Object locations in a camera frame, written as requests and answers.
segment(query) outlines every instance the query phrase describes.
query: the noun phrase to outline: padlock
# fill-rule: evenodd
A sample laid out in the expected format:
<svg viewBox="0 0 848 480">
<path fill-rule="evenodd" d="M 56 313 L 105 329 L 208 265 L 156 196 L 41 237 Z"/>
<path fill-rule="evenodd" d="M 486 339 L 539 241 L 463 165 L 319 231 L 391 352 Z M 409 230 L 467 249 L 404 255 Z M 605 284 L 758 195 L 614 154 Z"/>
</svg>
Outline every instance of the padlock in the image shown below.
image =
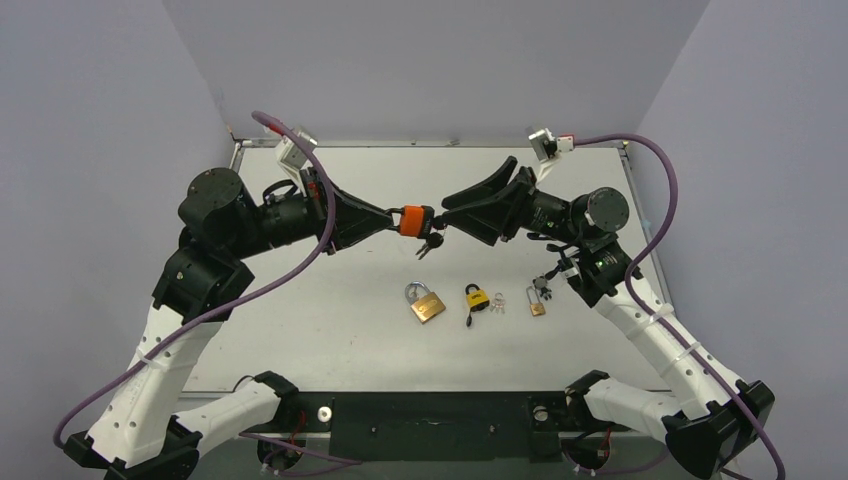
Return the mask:
<svg viewBox="0 0 848 480">
<path fill-rule="evenodd" d="M 535 302 L 533 301 L 533 297 L 530 296 L 530 292 L 533 292 L 533 295 L 536 296 Z M 534 317 L 545 314 L 545 306 L 542 304 L 542 299 L 539 298 L 539 293 L 536 291 L 536 288 L 532 286 L 527 287 L 527 300 L 530 302 L 530 313 L 532 313 Z"/>
<path fill-rule="evenodd" d="M 420 298 L 418 297 L 419 288 L 426 292 L 426 295 Z M 444 312 L 447 308 L 441 299 L 421 282 L 412 282 L 407 285 L 404 294 L 406 301 L 409 302 L 412 311 L 415 312 L 422 324 L 427 323 L 428 320 Z"/>
<path fill-rule="evenodd" d="M 489 306 L 489 297 L 486 296 L 486 292 L 480 290 L 480 287 L 474 283 L 466 285 L 465 301 L 468 302 L 468 308 L 470 308 L 472 312 L 479 312 Z"/>
</svg>

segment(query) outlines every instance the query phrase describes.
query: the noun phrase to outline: small key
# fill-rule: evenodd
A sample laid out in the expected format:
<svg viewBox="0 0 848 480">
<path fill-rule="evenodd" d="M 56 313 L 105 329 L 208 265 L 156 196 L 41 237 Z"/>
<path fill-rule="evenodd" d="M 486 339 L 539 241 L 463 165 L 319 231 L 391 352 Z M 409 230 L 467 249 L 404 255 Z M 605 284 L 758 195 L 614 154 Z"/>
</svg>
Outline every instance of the small key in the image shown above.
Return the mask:
<svg viewBox="0 0 848 480">
<path fill-rule="evenodd" d="M 539 275 L 538 277 L 533 279 L 533 287 L 536 288 L 536 291 L 539 292 L 539 296 L 545 300 L 550 300 L 552 295 L 552 290 L 548 288 L 548 279 L 545 278 L 544 275 Z"/>
<path fill-rule="evenodd" d="M 441 247 L 443 243 L 445 243 L 445 237 L 443 237 L 440 233 L 433 232 L 427 235 L 427 239 L 424 241 L 424 246 L 415 252 L 415 254 L 418 255 L 418 260 L 424 258 L 424 255 L 430 253 L 430 250 Z"/>
<path fill-rule="evenodd" d="M 495 294 L 494 298 L 492 298 L 492 306 L 489 307 L 489 311 L 497 313 L 506 313 L 504 305 L 506 305 L 506 300 L 503 298 L 503 294 L 498 292 Z"/>
</svg>

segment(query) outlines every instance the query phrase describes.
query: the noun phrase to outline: purple cable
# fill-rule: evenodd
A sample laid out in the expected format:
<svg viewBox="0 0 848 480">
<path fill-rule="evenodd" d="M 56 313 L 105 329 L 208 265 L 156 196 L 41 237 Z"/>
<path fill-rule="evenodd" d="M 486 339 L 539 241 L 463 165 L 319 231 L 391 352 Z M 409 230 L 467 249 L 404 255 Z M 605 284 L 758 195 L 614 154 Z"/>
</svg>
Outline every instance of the purple cable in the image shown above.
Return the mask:
<svg viewBox="0 0 848 480">
<path fill-rule="evenodd" d="M 307 450 L 303 447 L 299 447 L 297 445 L 292 445 L 291 443 L 284 442 L 284 441 L 277 439 L 277 438 L 270 438 L 270 437 L 265 437 L 265 436 L 262 436 L 262 435 L 257 435 L 255 433 L 245 433 L 245 432 L 240 433 L 239 436 L 244 437 L 244 438 L 252 438 L 254 440 L 259 440 L 259 441 L 262 441 L 262 442 L 272 443 L 274 445 L 282 447 L 282 448 L 274 450 L 273 452 L 266 455 L 265 458 L 262 460 L 262 463 L 264 465 L 269 465 L 270 460 L 275 455 L 282 452 L 283 450 L 293 450 L 295 452 L 300 452 L 304 455 L 309 455 L 309 456 L 312 456 L 312 457 L 315 457 L 315 458 L 320 458 L 322 460 L 327 460 L 328 462 L 335 462 L 335 463 L 339 464 L 339 465 L 331 465 L 329 467 L 322 468 L 322 469 L 319 469 L 319 470 L 313 470 L 311 472 L 286 472 L 285 470 L 282 470 L 278 473 L 278 475 L 280 475 L 281 477 L 314 477 L 316 475 L 322 475 L 322 474 L 325 474 L 325 473 L 328 473 L 328 472 L 333 472 L 333 471 L 336 471 L 336 470 L 339 470 L 339 469 L 342 469 L 342 468 L 352 467 L 354 465 L 362 465 L 361 460 L 351 460 L 351 459 L 348 459 L 348 458 L 334 457 L 332 455 L 328 455 L 326 453 L 318 452 L 318 451 L 315 451 L 315 450 Z"/>
<path fill-rule="evenodd" d="M 298 148 L 306 155 L 306 158 L 312 162 L 312 165 L 315 167 L 315 170 L 318 172 L 318 178 L 321 179 L 321 183 L 324 184 L 324 189 L 327 193 L 327 224 L 324 226 L 324 232 L 321 234 L 321 238 L 318 240 L 318 245 L 309 252 L 309 255 L 302 262 L 300 262 L 296 267 L 294 267 L 289 273 L 283 275 L 282 277 L 274 280 L 273 282 L 265 285 L 264 287 L 257 289 L 254 292 L 251 292 L 243 297 L 239 297 L 232 302 L 221 305 L 220 307 L 216 307 L 203 315 L 198 316 L 194 320 L 186 323 L 174 333 L 168 335 L 159 345 L 153 347 L 150 352 L 145 355 L 144 358 L 147 360 L 153 360 L 159 353 L 161 353 L 165 348 L 174 343 L 178 338 L 185 335 L 187 332 L 191 331 L 193 328 L 197 327 L 203 322 L 209 321 L 222 313 L 229 312 L 230 310 L 244 305 L 245 303 L 257 299 L 262 295 L 265 295 L 268 292 L 284 285 L 289 280 L 298 276 L 302 271 L 306 270 L 312 262 L 315 261 L 316 258 L 324 251 L 324 248 L 330 242 L 330 235 L 333 233 L 333 227 L 336 223 L 336 197 L 333 194 L 333 183 L 330 181 L 330 178 L 327 176 L 327 172 L 324 170 L 324 167 L 321 165 L 321 162 L 315 157 L 315 154 L 312 153 L 312 145 L 309 145 L 305 140 L 295 135 L 291 130 L 288 129 L 282 122 L 277 120 L 276 118 L 259 111 L 253 112 L 253 118 L 265 125 L 266 127 L 274 130 L 280 135 L 285 135 L 288 137 Z M 65 427 L 68 426 L 68 423 L 79 414 L 83 409 L 94 403 L 100 397 L 106 395 L 111 392 L 115 388 L 117 388 L 122 383 L 126 382 L 138 372 L 144 368 L 145 363 L 143 361 L 137 362 L 135 365 L 130 367 L 126 372 L 122 373 L 118 378 L 112 380 L 108 384 L 106 384 L 100 390 L 97 390 L 93 394 L 91 394 L 88 398 L 80 402 L 79 405 L 72 408 L 70 412 L 67 413 L 60 421 L 59 425 L 56 426 L 56 430 L 53 431 L 53 445 L 56 445 L 60 449 L 64 449 L 65 443 L 62 441 L 62 432 L 65 430 Z"/>
<path fill-rule="evenodd" d="M 567 452 L 563 452 L 563 453 L 565 454 L 565 458 L 567 458 L 569 462 L 571 462 L 573 465 L 575 465 L 577 468 L 579 468 L 581 472 L 588 473 L 588 474 L 592 473 L 591 468 L 586 468 L 586 467 L 581 466 L 579 463 L 575 462 L 574 459 L 572 459 L 568 455 Z M 666 458 L 668 458 L 668 449 L 665 448 L 665 445 L 663 445 L 662 452 L 660 452 L 660 454 L 657 455 L 657 458 L 651 460 L 650 462 L 648 462 L 644 465 L 640 465 L 638 467 L 619 468 L 617 470 L 595 470 L 595 476 L 600 477 L 600 476 L 603 476 L 603 475 L 628 475 L 628 474 L 631 474 L 631 473 L 645 472 L 645 471 L 648 471 L 648 470 L 656 467 L 657 465 L 662 463 Z"/>
<path fill-rule="evenodd" d="M 728 470 L 726 468 L 722 468 L 721 470 L 719 470 L 719 472 L 727 475 L 730 478 L 735 478 L 737 480 L 751 480 L 750 478 L 746 477 L 745 475 L 742 475 L 741 473 L 736 473 L 736 472 L 734 472 L 732 470 Z"/>
<path fill-rule="evenodd" d="M 648 315 L 655 315 L 653 309 L 648 306 L 647 302 L 645 302 L 633 288 L 633 271 L 636 270 L 636 267 L 639 263 L 642 262 L 656 247 L 659 245 L 660 241 L 662 241 L 665 234 L 668 232 L 669 227 L 671 226 L 671 221 L 674 219 L 674 213 L 677 211 L 677 194 L 678 194 L 678 184 L 677 184 L 677 175 L 674 173 L 674 167 L 671 165 L 671 160 L 668 158 L 668 155 L 660 148 L 659 145 L 654 143 L 653 141 L 636 134 L 630 133 L 614 133 L 612 135 L 603 135 L 600 137 L 592 137 L 586 138 L 583 140 L 575 140 L 574 146 L 584 146 L 591 145 L 595 143 L 603 143 L 610 142 L 614 140 L 628 140 L 631 142 L 636 142 L 638 144 L 644 145 L 648 149 L 650 149 L 654 154 L 659 157 L 660 162 L 663 164 L 663 168 L 665 169 L 666 176 L 668 177 L 668 210 L 665 213 L 665 218 L 663 219 L 662 225 L 660 225 L 659 230 L 657 230 L 657 234 L 654 235 L 654 238 L 648 242 L 648 246 L 646 246 L 638 255 L 630 262 L 627 270 L 624 273 L 624 284 L 627 287 L 627 292 L 630 293 L 630 296 L 633 297 L 633 300 L 636 301 L 636 304 L 639 305 L 642 310 L 645 311 Z M 665 318 L 659 317 L 657 321 L 662 325 L 669 333 L 681 344 L 683 348 L 690 348 L 691 345 L 689 342 L 683 338 L 683 335 L 680 334 Z M 727 381 L 718 374 L 718 372 L 712 367 L 712 365 L 707 362 L 704 357 L 701 356 L 696 350 L 692 350 L 692 357 L 706 369 L 710 375 L 721 385 L 721 388 L 724 389 L 725 392 L 733 399 L 733 402 L 739 407 L 739 410 L 745 415 L 749 422 L 751 422 L 751 426 L 754 427 L 754 431 L 757 432 L 757 435 L 760 437 L 760 440 L 763 441 L 763 445 L 765 445 L 766 450 L 768 450 L 769 455 L 771 455 L 772 460 L 774 460 L 774 466 L 777 468 L 777 480 L 784 480 L 786 478 L 786 467 L 783 465 L 783 460 L 780 458 L 780 454 L 777 453 L 777 448 L 772 443 L 768 434 L 766 434 L 765 429 L 763 429 L 763 425 L 754 416 L 754 413 L 751 412 L 751 409 L 745 405 L 745 402 L 733 391 L 733 388 L 728 385 Z"/>
</svg>

